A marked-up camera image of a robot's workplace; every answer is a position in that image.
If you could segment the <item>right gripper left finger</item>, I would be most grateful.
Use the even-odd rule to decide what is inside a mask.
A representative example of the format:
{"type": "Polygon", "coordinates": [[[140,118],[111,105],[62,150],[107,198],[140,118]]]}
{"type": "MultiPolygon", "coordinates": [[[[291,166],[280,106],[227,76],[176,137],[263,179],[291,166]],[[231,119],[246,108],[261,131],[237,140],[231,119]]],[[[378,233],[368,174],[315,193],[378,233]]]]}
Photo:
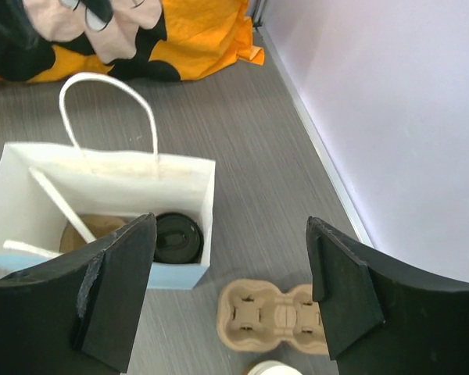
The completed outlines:
{"type": "Polygon", "coordinates": [[[148,213],[1,278],[0,374],[126,373],[155,247],[148,213]]]}

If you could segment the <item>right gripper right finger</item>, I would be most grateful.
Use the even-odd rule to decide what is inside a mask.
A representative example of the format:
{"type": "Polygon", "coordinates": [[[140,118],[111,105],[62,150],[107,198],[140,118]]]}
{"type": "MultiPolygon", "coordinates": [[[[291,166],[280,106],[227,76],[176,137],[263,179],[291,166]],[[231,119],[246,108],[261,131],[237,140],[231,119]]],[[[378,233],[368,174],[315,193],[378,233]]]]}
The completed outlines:
{"type": "Polygon", "coordinates": [[[469,374],[469,283],[306,224],[312,297],[342,374],[469,374]]]}

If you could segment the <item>single white straw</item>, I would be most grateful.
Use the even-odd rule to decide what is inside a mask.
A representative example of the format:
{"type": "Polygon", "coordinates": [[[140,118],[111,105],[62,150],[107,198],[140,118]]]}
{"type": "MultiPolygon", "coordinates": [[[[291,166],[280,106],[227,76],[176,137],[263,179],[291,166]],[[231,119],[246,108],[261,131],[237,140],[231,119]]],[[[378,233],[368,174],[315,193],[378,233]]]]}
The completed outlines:
{"type": "Polygon", "coordinates": [[[88,229],[83,220],[72,209],[66,199],[60,194],[54,184],[40,171],[34,167],[29,168],[30,175],[40,185],[42,190],[54,202],[62,214],[66,217],[68,222],[78,232],[78,234],[87,242],[91,243],[96,240],[94,234],[88,229]]]}

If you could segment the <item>white blue paper bag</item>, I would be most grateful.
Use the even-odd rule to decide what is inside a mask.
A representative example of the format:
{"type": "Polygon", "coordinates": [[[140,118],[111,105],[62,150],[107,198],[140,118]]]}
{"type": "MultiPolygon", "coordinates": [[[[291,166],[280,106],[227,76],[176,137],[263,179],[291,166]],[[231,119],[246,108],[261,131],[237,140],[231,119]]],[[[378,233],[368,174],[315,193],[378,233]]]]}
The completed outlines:
{"type": "Polygon", "coordinates": [[[216,163],[182,155],[96,151],[69,145],[8,142],[0,159],[0,269],[9,272],[60,255],[70,224],[30,175],[40,170],[81,218],[84,214],[133,219],[145,213],[182,213],[204,238],[197,263],[154,262],[151,289],[191,290],[209,268],[216,163]]]}

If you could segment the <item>stack of paper cups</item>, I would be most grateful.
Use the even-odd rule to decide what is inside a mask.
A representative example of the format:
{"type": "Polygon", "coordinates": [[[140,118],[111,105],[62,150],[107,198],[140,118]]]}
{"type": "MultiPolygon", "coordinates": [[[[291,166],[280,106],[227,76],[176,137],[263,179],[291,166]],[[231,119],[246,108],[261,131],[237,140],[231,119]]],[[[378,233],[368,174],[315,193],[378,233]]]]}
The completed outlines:
{"type": "Polygon", "coordinates": [[[251,365],[246,375],[302,375],[297,369],[277,360],[266,360],[251,365]]]}

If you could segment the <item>black plastic cup lid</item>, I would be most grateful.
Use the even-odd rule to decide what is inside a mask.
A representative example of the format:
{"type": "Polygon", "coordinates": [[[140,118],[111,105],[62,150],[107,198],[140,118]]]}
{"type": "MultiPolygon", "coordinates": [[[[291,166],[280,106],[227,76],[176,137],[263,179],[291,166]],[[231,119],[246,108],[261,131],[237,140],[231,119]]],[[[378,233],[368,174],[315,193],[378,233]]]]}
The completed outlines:
{"type": "Polygon", "coordinates": [[[204,244],[200,226],[189,216],[166,212],[156,217],[154,261],[163,264],[191,264],[199,261],[204,244]]]}

